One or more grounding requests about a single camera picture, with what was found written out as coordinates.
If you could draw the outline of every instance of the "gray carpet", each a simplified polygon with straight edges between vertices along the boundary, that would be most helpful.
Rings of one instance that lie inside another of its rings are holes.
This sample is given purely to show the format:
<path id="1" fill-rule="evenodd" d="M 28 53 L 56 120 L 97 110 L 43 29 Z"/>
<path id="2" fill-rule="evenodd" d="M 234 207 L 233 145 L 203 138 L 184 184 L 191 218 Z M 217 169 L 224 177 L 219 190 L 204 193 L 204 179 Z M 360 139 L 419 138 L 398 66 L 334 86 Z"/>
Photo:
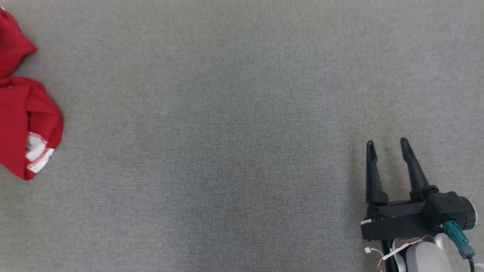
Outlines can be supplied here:
<path id="1" fill-rule="evenodd" d="M 32 181 L 0 169 L 0 271 L 376 271 L 369 139 L 391 200 L 406 136 L 484 211 L 481 0 L 0 4 L 65 118 Z"/>

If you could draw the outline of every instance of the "red cloth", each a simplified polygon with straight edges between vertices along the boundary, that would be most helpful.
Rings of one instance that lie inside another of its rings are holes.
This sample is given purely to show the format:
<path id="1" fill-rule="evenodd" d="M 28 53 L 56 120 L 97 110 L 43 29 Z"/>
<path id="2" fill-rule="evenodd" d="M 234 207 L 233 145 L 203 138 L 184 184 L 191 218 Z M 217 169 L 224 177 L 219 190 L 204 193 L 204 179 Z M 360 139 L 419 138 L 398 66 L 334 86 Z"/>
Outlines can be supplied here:
<path id="1" fill-rule="evenodd" d="M 25 55 L 36 50 L 24 37 L 15 19 L 0 8 L 0 78 L 11 74 Z"/>
<path id="2" fill-rule="evenodd" d="M 42 83 L 17 76 L 0 80 L 0 164 L 16 176 L 35 176 L 59 145 L 63 126 L 61 112 Z M 26 148 L 32 139 L 39 143 L 38 154 L 29 160 Z"/>

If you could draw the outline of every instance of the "robotic arm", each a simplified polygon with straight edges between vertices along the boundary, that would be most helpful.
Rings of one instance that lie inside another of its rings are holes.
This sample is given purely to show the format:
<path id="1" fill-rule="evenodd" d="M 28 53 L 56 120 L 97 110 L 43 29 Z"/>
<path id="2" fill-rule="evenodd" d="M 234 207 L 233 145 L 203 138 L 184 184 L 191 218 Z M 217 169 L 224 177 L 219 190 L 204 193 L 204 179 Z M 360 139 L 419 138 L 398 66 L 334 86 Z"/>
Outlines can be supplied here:
<path id="1" fill-rule="evenodd" d="M 423 272 L 427 271 L 425 267 L 432 267 L 432 262 L 435 262 L 433 268 L 446 265 L 448 259 L 441 243 L 436 242 L 437 235 L 441 233 L 448 235 L 456 244 L 463 259 L 473 262 L 475 253 L 462 232 L 476 225 L 473 205 L 455 192 L 440 193 L 436 186 L 429 185 L 408 140 L 401 138 L 400 144 L 412 189 L 410 200 L 391 202 L 381 186 L 375 145 L 373 141 L 366 144 L 368 208 L 361 225 L 363 239 L 381 242 L 384 257 L 380 262 L 384 261 L 387 272 Z M 406 244 L 394 250 L 395 240 L 419 237 L 412 241 L 411 246 Z"/>

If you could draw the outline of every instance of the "white wire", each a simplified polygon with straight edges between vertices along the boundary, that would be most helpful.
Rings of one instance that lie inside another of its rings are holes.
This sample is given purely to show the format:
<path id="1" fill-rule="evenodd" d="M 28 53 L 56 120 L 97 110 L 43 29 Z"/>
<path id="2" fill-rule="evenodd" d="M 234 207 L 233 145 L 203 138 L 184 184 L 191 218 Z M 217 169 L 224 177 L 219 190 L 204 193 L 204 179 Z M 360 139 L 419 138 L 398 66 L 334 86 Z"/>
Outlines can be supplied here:
<path id="1" fill-rule="evenodd" d="M 381 257 L 385 256 L 385 254 L 383 254 L 383 252 L 382 252 L 381 250 L 379 250 L 379 249 L 376 249 L 376 248 L 370 247 L 370 250 L 371 250 L 371 251 L 376 251 L 376 252 L 380 253 Z"/>

